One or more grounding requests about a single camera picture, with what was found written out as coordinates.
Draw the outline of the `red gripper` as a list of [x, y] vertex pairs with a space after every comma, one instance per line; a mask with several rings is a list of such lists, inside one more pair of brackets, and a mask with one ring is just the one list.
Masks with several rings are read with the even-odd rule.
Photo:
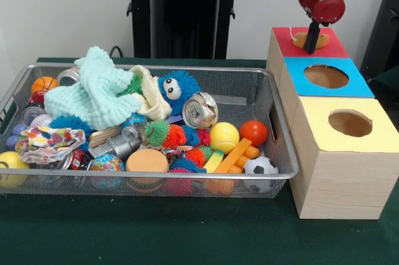
[[345, 12], [344, 0], [299, 0], [299, 4], [313, 20], [305, 39], [304, 50], [313, 54], [319, 38], [319, 24], [334, 24]]

